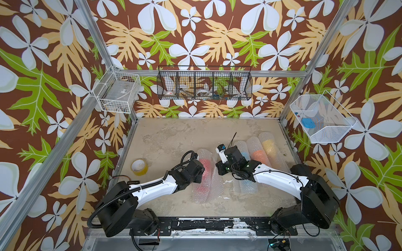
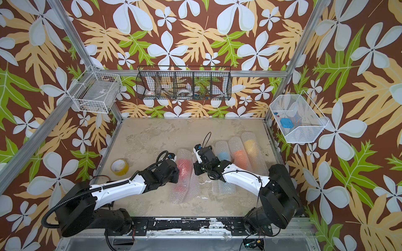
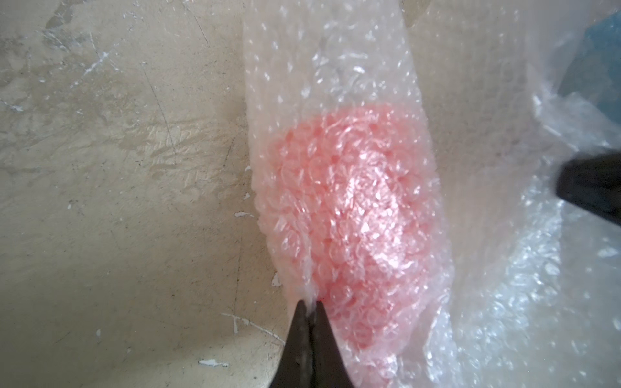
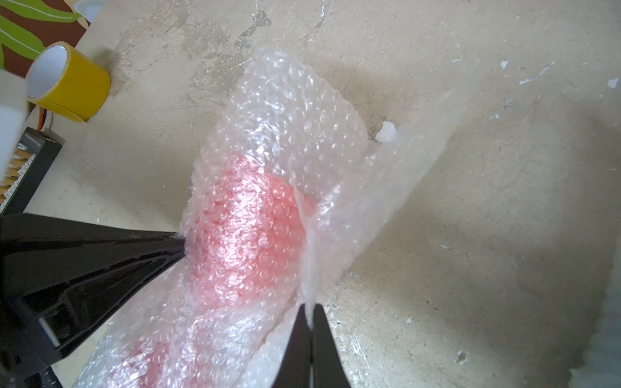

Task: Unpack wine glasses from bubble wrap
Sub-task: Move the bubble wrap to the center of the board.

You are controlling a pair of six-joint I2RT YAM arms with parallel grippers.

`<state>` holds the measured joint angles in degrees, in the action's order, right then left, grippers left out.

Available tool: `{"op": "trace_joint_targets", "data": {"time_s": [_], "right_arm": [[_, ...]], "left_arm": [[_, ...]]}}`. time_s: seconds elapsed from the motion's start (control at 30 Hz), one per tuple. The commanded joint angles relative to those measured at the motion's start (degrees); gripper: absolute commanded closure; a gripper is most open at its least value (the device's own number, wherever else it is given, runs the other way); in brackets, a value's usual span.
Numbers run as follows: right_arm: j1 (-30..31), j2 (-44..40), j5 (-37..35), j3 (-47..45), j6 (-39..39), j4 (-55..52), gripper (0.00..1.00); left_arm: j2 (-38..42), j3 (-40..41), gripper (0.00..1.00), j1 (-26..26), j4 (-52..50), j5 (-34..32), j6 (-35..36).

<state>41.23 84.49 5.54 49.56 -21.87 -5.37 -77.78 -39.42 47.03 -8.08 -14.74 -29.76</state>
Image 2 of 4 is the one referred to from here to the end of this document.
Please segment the red wine glass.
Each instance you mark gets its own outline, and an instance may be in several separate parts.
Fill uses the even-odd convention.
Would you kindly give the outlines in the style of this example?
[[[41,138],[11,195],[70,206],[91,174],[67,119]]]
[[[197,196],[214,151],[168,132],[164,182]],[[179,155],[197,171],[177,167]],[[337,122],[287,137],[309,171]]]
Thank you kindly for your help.
[[[185,194],[189,188],[189,182],[192,175],[192,161],[188,159],[178,159],[179,180],[173,187],[173,191],[179,194]]]

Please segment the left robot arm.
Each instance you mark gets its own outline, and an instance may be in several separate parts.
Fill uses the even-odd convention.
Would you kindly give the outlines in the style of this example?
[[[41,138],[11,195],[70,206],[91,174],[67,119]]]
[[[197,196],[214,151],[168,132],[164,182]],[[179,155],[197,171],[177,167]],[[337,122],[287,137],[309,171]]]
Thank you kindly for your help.
[[[179,169],[175,161],[162,160],[137,171],[126,179],[100,185],[81,182],[73,188],[41,220],[44,228],[59,229],[63,237],[70,237],[86,229],[106,229],[120,235],[127,234],[133,225],[127,210],[108,210],[104,206],[129,196],[141,195],[177,183]]]

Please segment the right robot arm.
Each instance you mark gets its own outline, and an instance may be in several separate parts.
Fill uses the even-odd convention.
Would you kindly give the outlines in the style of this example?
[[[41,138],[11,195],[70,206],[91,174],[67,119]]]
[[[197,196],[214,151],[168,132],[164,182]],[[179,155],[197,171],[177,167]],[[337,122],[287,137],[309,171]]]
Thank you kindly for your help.
[[[243,218],[248,234],[277,236],[272,225],[285,229],[293,217],[303,214],[303,204],[284,165],[272,165],[268,176],[262,176],[219,160],[211,146],[198,144],[193,151],[197,158],[195,175],[206,173],[211,180],[234,184],[257,196],[261,206],[252,208]]]

